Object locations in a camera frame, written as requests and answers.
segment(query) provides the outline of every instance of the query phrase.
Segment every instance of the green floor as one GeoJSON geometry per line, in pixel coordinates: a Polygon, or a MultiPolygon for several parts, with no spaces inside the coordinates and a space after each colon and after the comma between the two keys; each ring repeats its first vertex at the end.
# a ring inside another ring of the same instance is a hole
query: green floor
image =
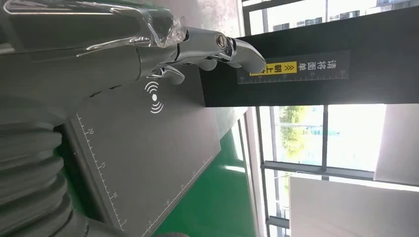
{"type": "MultiPolygon", "coordinates": [[[[64,144],[57,149],[66,164],[71,152],[64,144]]],[[[197,179],[192,188],[159,226],[155,234],[181,232],[190,237],[252,237],[254,226],[246,174],[226,169],[226,166],[244,168],[239,160],[231,130],[221,139],[221,152],[197,179]]],[[[85,187],[73,186],[79,179],[74,167],[68,167],[69,192],[74,208],[95,218],[86,198],[85,187]]]]}

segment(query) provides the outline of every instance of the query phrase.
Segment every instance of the white board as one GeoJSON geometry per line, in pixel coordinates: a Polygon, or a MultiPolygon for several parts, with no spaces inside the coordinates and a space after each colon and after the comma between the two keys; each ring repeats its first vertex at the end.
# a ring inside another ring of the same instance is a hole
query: white board
{"type": "Polygon", "coordinates": [[[292,237],[418,237],[419,193],[290,178],[292,237]]]}

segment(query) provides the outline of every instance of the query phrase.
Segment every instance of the wireless signal icon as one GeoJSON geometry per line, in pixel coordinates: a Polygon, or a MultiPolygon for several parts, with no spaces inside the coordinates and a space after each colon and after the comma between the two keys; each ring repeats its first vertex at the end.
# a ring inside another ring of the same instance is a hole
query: wireless signal icon
{"type": "Polygon", "coordinates": [[[150,112],[153,114],[158,114],[162,111],[163,107],[165,106],[162,102],[159,101],[157,98],[157,89],[159,88],[159,84],[155,81],[151,81],[147,83],[144,87],[144,90],[147,91],[151,95],[151,110],[150,112]]]}

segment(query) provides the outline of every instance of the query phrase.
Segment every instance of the robotic hand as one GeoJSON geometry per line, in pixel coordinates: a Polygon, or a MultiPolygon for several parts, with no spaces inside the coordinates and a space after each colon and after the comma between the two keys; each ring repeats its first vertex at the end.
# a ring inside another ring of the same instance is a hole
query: robotic hand
{"type": "Polygon", "coordinates": [[[263,57],[248,43],[182,27],[167,9],[128,2],[0,0],[0,236],[120,236],[71,209],[61,134],[78,105],[139,79],[182,83],[173,66],[251,73],[263,57]]]}

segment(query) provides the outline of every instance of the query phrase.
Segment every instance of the yellow label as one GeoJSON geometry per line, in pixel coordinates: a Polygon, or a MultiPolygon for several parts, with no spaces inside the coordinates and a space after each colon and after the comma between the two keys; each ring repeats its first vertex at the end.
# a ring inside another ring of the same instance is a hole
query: yellow label
{"type": "Polygon", "coordinates": [[[297,73],[297,61],[268,63],[261,73],[250,73],[250,76],[297,73]]]}

